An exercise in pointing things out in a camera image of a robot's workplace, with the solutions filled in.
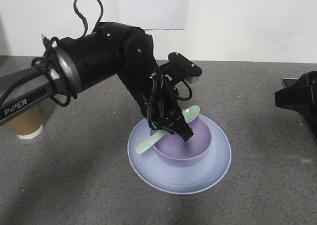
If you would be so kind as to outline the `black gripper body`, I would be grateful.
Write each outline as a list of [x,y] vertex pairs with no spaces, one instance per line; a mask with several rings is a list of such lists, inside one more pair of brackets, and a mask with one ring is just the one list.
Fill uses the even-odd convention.
[[153,68],[145,68],[138,75],[128,75],[128,91],[140,107],[141,114],[147,120],[150,129],[166,130],[174,134],[174,121],[182,114],[179,101],[181,97],[171,77],[164,74],[168,63]]

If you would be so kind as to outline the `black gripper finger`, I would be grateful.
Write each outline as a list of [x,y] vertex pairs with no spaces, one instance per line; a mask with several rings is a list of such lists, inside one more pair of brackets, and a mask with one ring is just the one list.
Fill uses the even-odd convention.
[[193,131],[185,120],[184,116],[179,116],[173,123],[174,132],[177,133],[184,141],[188,141],[193,135]]

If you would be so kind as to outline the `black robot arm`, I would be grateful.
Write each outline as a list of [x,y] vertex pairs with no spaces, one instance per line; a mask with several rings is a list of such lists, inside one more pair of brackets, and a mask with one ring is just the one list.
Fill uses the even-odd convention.
[[30,68],[0,79],[0,121],[6,123],[40,101],[64,95],[65,107],[88,88],[117,75],[153,130],[193,136],[179,106],[176,85],[188,85],[202,71],[179,53],[158,65],[151,35],[139,27],[101,22],[78,39],[43,38],[45,52]]

